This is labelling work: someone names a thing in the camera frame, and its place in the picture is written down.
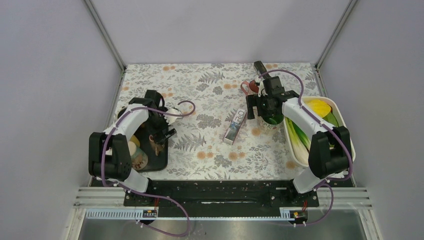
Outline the green inside floral mug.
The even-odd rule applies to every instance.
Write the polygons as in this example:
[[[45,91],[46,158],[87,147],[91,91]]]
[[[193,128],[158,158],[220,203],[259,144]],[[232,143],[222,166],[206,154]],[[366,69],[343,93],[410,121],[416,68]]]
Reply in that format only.
[[[283,115],[273,115],[271,117],[262,117],[257,118],[257,126],[263,134],[273,135],[278,133],[283,127]]]

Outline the pink floral mug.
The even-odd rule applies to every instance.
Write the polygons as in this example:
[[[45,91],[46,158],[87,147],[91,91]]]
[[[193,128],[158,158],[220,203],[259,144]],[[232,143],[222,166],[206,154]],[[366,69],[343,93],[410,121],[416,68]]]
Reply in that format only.
[[[241,91],[246,95],[257,95],[259,93],[259,85],[255,80],[251,80],[250,82],[243,81],[240,84]]]

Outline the cream mug red pattern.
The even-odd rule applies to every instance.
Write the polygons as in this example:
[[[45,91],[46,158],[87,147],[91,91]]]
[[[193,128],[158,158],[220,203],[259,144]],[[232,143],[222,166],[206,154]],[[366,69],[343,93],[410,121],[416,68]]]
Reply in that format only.
[[[128,142],[128,149],[131,158],[132,168],[136,171],[143,170],[148,164],[147,154],[134,142]]]

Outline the small dark brown mug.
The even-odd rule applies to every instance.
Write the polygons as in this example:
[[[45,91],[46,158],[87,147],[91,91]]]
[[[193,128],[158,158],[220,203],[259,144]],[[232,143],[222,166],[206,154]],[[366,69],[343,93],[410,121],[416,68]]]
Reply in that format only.
[[[162,152],[165,148],[164,144],[156,143],[152,135],[149,135],[149,143],[156,156],[159,156],[160,152]]]

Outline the black mug red inside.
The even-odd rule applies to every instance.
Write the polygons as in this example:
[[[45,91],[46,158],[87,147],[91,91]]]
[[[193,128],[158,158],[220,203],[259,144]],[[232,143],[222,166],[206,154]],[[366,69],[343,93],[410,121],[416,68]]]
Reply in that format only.
[[[122,108],[117,114],[117,122],[120,123],[124,121],[130,113],[127,107]]]

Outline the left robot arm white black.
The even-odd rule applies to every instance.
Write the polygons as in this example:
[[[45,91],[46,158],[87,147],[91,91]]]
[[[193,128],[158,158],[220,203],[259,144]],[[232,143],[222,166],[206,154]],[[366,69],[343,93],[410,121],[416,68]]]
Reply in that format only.
[[[117,184],[135,191],[144,206],[152,204],[155,192],[141,172],[163,170],[168,164],[171,128],[181,112],[165,106],[156,90],[132,98],[117,120],[102,132],[94,132],[88,143],[88,171],[106,186]]]

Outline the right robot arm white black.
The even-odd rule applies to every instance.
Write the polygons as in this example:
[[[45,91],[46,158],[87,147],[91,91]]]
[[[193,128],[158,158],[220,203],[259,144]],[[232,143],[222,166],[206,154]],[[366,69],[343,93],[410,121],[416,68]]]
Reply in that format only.
[[[308,192],[332,180],[334,174],[353,166],[350,132],[345,126],[334,126],[314,113],[302,99],[302,93],[286,91],[279,77],[250,82],[257,90],[246,96],[247,118],[263,119],[284,116],[296,124],[310,140],[308,169],[292,181],[287,201],[301,205]]]

